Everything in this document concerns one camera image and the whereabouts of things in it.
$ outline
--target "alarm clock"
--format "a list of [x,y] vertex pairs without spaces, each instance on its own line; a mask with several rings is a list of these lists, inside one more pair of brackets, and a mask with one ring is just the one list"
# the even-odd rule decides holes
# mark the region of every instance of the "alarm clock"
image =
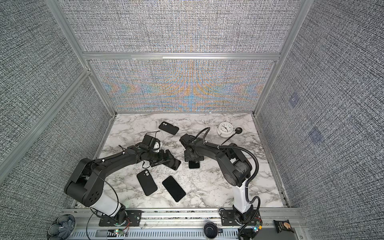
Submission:
[[228,138],[234,134],[233,126],[229,122],[222,122],[217,128],[217,134],[220,137]]

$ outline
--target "mounting plate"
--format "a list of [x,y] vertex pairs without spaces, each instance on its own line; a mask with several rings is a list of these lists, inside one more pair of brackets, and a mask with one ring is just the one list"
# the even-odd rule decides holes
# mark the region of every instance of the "mounting plate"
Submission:
[[[235,218],[233,216],[234,213],[235,213],[234,210],[225,210],[225,209],[220,210],[221,224],[223,226],[241,226],[240,224],[238,224],[236,222],[236,220],[235,220]],[[252,226],[252,224],[254,224],[257,221],[257,218],[259,216],[260,216],[260,212],[258,212],[255,215],[255,218],[249,223],[249,225]]]
[[[127,217],[129,217],[129,226],[130,227],[138,227],[141,220],[141,210],[126,210]],[[128,222],[122,224],[120,227],[125,227],[128,225]],[[116,227],[112,221],[108,218],[100,219],[99,222],[100,227]]]

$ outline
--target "black cable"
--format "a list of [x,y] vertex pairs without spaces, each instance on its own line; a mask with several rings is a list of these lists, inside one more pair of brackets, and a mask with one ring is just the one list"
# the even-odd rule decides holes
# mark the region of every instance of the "black cable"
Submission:
[[160,132],[160,130],[154,131],[154,133],[155,133],[155,138],[156,138],[156,134],[157,134],[158,132]]
[[238,233],[238,239],[239,239],[239,240],[241,240],[241,239],[240,239],[240,234],[241,234],[241,232],[242,232],[242,231],[249,225],[249,223],[253,220],[253,218],[256,216],[257,212],[259,211],[259,208],[260,208],[260,198],[259,198],[258,196],[256,196],[255,198],[258,199],[258,204],[257,204],[256,211],[255,211],[255,213],[253,214],[253,216],[251,217],[251,219],[250,219],[246,224],[244,224],[244,225],[240,228],[239,233]]
[[107,160],[106,160],[105,158],[100,159],[100,161],[98,161],[98,162],[94,162],[94,163],[92,163],[92,165],[95,164],[95,163],[103,162],[103,160],[104,160],[104,161],[108,161],[108,160],[112,160],[112,159],[114,159],[114,158],[120,157],[121,155],[124,155],[124,154],[125,154],[125,152],[124,152],[124,153],[123,153],[123,152],[122,152],[120,155],[118,155],[118,156],[116,156],[116,157],[109,158],[109,159],[107,159]]
[[144,167],[144,164],[145,164],[145,162],[143,160],[143,165],[141,165],[141,167],[144,168],[144,169],[147,169],[147,168],[149,168],[151,166],[151,164],[150,164],[148,167]]
[[208,130],[207,130],[207,131],[204,133],[204,136],[203,136],[203,138],[202,138],[202,139],[203,139],[203,142],[205,141],[205,137],[207,136],[207,134],[208,134],[209,130],[211,130],[211,128],[210,128],[210,127],[209,127],[209,128],[208,128]]
[[224,208],[220,208],[220,209],[218,210],[218,214],[220,215],[221,218],[226,218],[226,217],[223,217],[223,215],[221,215],[221,213],[220,213],[221,210],[225,210],[225,209],[224,209]]
[[205,130],[207,130],[207,129],[211,129],[210,127],[206,127],[206,128],[204,128],[203,130],[201,130],[197,135],[196,135],[196,137],[194,138],[194,140],[202,133],[202,132],[204,132]]
[[87,238],[88,238],[89,240],[91,240],[91,239],[90,239],[89,236],[88,236],[88,224],[89,224],[89,221],[91,220],[91,217],[93,216],[93,214],[89,217],[88,222],[87,222],[87,225],[85,226],[85,233],[87,234]]
[[101,180],[103,180],[106,184],[108,184],[108,186],[110,187],[110,188],[112,188],[112,190],[113,190],[113,192],[115,193],[115,195],[116,195],[116,198],[117,198],[117,206],[116,206],[116,209],[115,209],[115,211],[113,211],[110,215],[108,215],[108,217],[110,217],[113,213],[115,213],[117,210],[118,210],[118,208],[119,208],[119,196],[118,196],[118,194],[116,193],[116,191],[115,191],[115,189],[112,187],[112,185],[111,184],[109,184],[107,181],[105,181],[104,179],[102,179],[95,171],[94,171],[94,169],[92,169],[92,166],[95,164],[95,162],[94,163],[92,163],[92,165],[91,165],[91,170],[92,170],[92,172],[93,173],[95,173],[95,175],[98,177],[98,178],[100,178]]
[[243,147],[228,146],[228,145],[217,145],[217,144],[211,144],[211,143],[207,143],[207,142],[205,142],[204,145],[206,145],[208,147],[212,147],[212,148],[217,148],[217,149],[239,149],[239,150],[241,150],[243,152],[248,153],[253,158],[253,160],[255,161],[255,172],[245,182],[245,199],[247,200],[248,203],[250,203],[250,204],[253,203],[256,200],[256,197],[254,197],[252,199],[252,201],[249,201],[248,185],[256,177],[257,173],[259,172],[259,162],[257,161],[256,156],[252,152],[250,152],[248,149],[245,149]]

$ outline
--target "black mug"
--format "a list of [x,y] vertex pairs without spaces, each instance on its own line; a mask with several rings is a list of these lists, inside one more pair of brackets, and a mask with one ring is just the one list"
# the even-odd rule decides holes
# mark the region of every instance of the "black mug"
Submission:
[[222,229],[218,229],[216,224],[213,222],[207,222],[204,225],[204,234],[209,239],[214,239],[218,233],[222,233]]

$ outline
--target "white marble surface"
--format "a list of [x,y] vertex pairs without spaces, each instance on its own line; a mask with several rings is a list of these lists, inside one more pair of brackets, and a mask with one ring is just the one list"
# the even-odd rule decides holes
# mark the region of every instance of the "white marble surface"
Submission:
[[[216,144],[222,143],[225,139],[216,133],[216,126],[221,122],[230,122],[234,128],[242,127],[243,132],[232,137],[228,144],[234,142],[238,146],[245,147],[254,152],[258,158],[260,168],[256,178],[249,184],[250,199],[258,195],[261,207],[283,206],[250,114],[119,114],[100,157],[120,152],[119,144],[127,147],[140,142],[146,132],[158,130],[162,121],[180,128],[176,135],[160,131],[156,137],[161,141],[163,149],[169,149],[174,157],[182,162],[181,166],[177,171],[164,165],[149,168],[158,190],[148,197],[144,195],[136,177],[143,171],[142,162],[127,166],[108,176],[106,181],[115,188],[119,201],[127,208],[231,207],[232,186],[224,179],[217,162],[206,157],[200,162],[200,169],[189,169],[188,163],[184,162],[185,149],[179,141],[185,133],[196,135],[203,128],[211,127],[206,140]],[[170,175],[187,193],[178,203],[162,185],[162,181]],[[115,198],[108,185],[104,186],[104,191]]]

